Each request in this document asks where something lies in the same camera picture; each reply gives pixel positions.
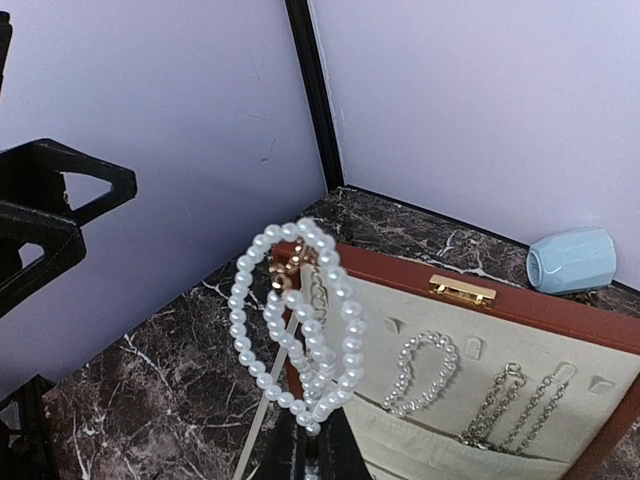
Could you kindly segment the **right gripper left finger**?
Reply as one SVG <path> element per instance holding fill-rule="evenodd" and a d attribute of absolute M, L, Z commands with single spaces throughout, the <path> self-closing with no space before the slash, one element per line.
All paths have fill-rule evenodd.
<path fill-rule="evenodd" d="M 291 414 L 280 414 L 267 451 L 257 468 L 258 480 L 303 480 L 306 473 L 304 427 Z"/>

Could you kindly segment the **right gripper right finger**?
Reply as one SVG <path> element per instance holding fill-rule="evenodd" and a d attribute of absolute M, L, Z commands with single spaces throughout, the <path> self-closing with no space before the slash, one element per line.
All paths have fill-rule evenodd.
<path fill-rule="evenodd" d="M 331 414 L 318 436 L 319 477 L 322 480 L 371 480 L 345 414 Z"/>

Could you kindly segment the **large red jewelry box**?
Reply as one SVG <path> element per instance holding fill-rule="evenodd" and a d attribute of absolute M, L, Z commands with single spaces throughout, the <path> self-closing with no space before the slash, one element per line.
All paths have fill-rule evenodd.
<path fill-rule="evenodd" d="M 636 319 L 335 245 L 259 236 L 231 335 L 265 401 L 345 414 L 372 479 L 586 479 L 639 418 Z"/>

